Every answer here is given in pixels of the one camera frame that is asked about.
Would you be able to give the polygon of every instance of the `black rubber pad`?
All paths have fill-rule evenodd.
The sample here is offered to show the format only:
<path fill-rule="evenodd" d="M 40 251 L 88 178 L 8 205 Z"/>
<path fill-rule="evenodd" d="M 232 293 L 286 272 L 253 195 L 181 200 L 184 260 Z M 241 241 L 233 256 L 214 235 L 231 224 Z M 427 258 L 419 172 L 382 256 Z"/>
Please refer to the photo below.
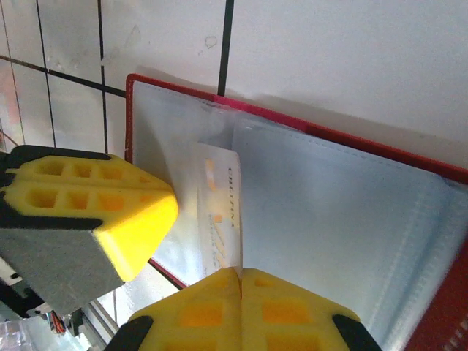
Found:
<path fill-rule="evenodd" d="M 109 160 L 110 156 L 100 152 L 71 150 L 68 148 L 49 148 L 47 146 L 21 145 L 15 147 L 6 157 L 7 168 L 19 168 L 23 163 L 46 156 L 77 157 L 81 159 Z"/>
<path fill-rule="evenodd" d="M 361 322 L 335 314 L 333 322 L 350 351 L 382 351 Z"/>
<path fill-rule="evenodd" d="M 138 351 L 152 325 L 153 319 L 149 316 L 141 316 L 125 323 L 104 351 Z"/>
<path fill-rule="evenodd" d="M 102 225 L 101 219 L 24 216 L 4 200 L 4 195 L 4 192 L 0 192 L 0 229 L 93 230 Z"/>

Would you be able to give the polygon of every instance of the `black grid line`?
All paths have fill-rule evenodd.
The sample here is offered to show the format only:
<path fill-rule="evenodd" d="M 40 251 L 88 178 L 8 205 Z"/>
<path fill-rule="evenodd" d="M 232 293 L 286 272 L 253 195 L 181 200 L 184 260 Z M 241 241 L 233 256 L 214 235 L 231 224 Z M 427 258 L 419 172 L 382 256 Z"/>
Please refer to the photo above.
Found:
<path fill-rule="evenodd" d="M 5 133 L 3 130 L 0 130 L 0 133 L 4 136 L 4 138 L 8 139 L 14 146 L 18 146 L 18 143 L 16 143 L 12 137 L 10 137 L 7 133 Z"/>
<path fill-rule="evenodd" d="M 44 69 L 47 67 L 45 62 L 45 48 L 44 48 L 44 36 L 42 35 L 42 23 L 41 23 L 41 15 L 39 11 L 39 0 L 36 0 L 36 8 L 37 8 L 37 20 L 39 21 L 39 33 L 41 36 L 41 46 L 42 46 L 42 60 L 44 62 Z M 50 86 L 49 86 L 49 77 L 47 72 L 45 72 L 45 84 L 47 86 L 47 95 L 49 96 L 49 112 L 50 112 L 50 125 L 52 126 L 52 138 L 53 138 L 53 146 L 57 147 L 56 143 L 56 130 L 53 126 L 53 114 L 52 114 L 52 102 L 50 101 Z"/>
<path fill-rule="evenodd" d="M 10 61 L 13 64 L 19 64 L 21 66 L 31 68 L 31 69 L 34 69 L 34 70 L 39 71 L 39 72 L 48 73 L 49 75 L 53 75 L 55 77 L 63 78 L 65 80 L 70 80 L 70 81 L 72 81 L 74 83 L 78 83 L 78 84 L 81 84 L 83 86 L 88 86 L 90 88 L 94 88 L 94 89 L 97 89 L 97 90 L 103 90 L 106 93 L 116 95 L 118 97 L 125 97 L 125 90 L 113 88 L 112 86 L 103 86 L 102 84 L 93 82 L 91 80 L 75 77 L 74 75 L 68 75 L 67 73 L 54 71 L 53 69 L 46 69 L 44 67 L 37 66 L 35 64 L 30 64 L 28 62 L 17 60 L 16 58 L 13 59 L 13 58 L 10 58 L 10 57 L 7 57 L 7 56 L 0 55 L 0 59 L 5 60 L 5 61 Z"/>
<path fill-rule="evenodd" d="M 1 138 L 0 138 L 0 142 L 1 142 L 1 145 L 0 145 L 0 149 L 2 150 L 7 150 L 7 144 L 5 144 L 5 137 L 3 136 L 3 127 L 1 126 L 1 120 L 0 120 L 0 134 L 1 134 Z"/>
<path fill-rule="evenodd" d="M 101 61 L 104 58 L 104 37 L 102 35 L 102 5 L 101 0 L 97 0 L 97 18 L 99 23 L 99 53 L 101 55 Z M 101 83 L 105 86 L 105 74 L 104 66 L 101 64 Z M 105 101 L 105 92 L 102 90 L 102 115 L 104 118 L 104 149 L 105 153 L 109 152 L 108 141 L 107 141 L 107 105 Z"/>
<path fill-rule="evenodd" d="M 4 25 L 4 30 L 5 30 L 5 37 L 7 38 L 7 49 L 8 49 L 8 56 L 11 57 L 11 52 L 10 52 L 10 44 L 8 42 L 8 32 L 7 32 L 7 23 L 5 22 L 5 15 L 3 13 L 3 4 L 0 2 L 0 8 L 1 8 L 1 18 L 3 20 L 3 25 Z M 10 62 L 10 68 L 12 70 L 12 77 L 13 77 L 13 87 L 15 88 L 15 96 L 16 96 L 16 106 L 18 107 L 18 115 L 20 116 L 20 125 L 21 125 L 21 134 L 23 136 L 23 143 L 25 142 L 24 140 L 24 129 L 23 129 L 23 119 L 21 118 L 21 109 L 20 109 L 20 100 L 18 99 L 18 90 L 16 89 L 16 79 L 15 79 L 15 71 L 13 70 L 13 63 Z"/>
<path fill-rule="evenodd" d="M 233 29 L 234 0 L 226 0 L 224 12 L 224 28 L 222 32 L 221 62 L 219 64 L 218 95 L 226 93 L 227 64 L 229 61 L 229 49 L 231 43 L 231 31 Z"/>

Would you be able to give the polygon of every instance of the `card holder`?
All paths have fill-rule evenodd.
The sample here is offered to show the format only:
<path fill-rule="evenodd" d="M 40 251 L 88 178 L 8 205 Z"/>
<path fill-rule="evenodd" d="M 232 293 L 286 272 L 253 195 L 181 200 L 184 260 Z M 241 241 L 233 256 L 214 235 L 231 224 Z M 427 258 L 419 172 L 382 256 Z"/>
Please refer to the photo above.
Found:
<path fill-rule="evenodd" d="M 384 349 L 406 342 L 465 238 L 466 187 L 151 84 L 134 82 L 129 108 L 133 163 L 180 205 L 153 256 L 163 268 L 185 284 L 205 276 L 193 145 L 232 149 L 244 267 L 354 309 Z"/>
<path fill-rule="evenodd" d="M 350 307 L 382 345 L 414 328 L 464 240 L 466 188 L 259 121 L 236 124 L 233 150 L 244 266 Z"/>

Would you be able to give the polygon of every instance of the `red folder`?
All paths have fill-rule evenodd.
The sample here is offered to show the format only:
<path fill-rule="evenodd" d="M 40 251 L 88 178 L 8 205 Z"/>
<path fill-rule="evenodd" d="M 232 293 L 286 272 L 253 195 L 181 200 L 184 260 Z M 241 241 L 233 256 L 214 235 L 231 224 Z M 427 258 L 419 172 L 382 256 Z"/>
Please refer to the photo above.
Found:
<path fill-rule="evenodd" d="M 191 97 L 215 102 L 237 110 L 242 110 L 252 115 L 261 116 L 269 121 L 283 124 L 285 126 L 297 129 L 308 135 L 319 137 L 333 143 L 348 146 L 366 153 L 385 157 L 406 165 L 427 170 L 440 175 L 446 179 L 468 184 L 468 170 L 445 164 L 434 159 L 429 159 L 417 154 L 411 154 L 404 150 L 375 143 L 343 133 L 312 124 L 292 116 L 277 113 L 265 108 L 256 107 L 227 97 L 221 97 L 215 94 L 198 91 L 191 88 L 177 86 L 172 83 L 162 82 L 153 78 L 144 77 L 137 74 L 131 74 L 127 77 L 127 119 L 126 119 L 126 150 L 125 158 L 127 161 L 133 160 L 133 85 L 135 82 L 142 82 L 152 86 L 169 89 L 178 93 L 186 94 Z M 153 266 L 163 271 L 175 284 L 183 287 L 183 283 L 175 278 L 171 272 L 165 271 L 157 262 L 151 260 Z M 458 349 L 466 350 L 468 339 L 468 241 L 466 240 L 461 251 L 452 265 L 445 280 L 435 295 L 430 307 L 426 310 L 422 320 L 412 335 L 407 350 L 443 350 L 445 345 L 458 345 Z"/>

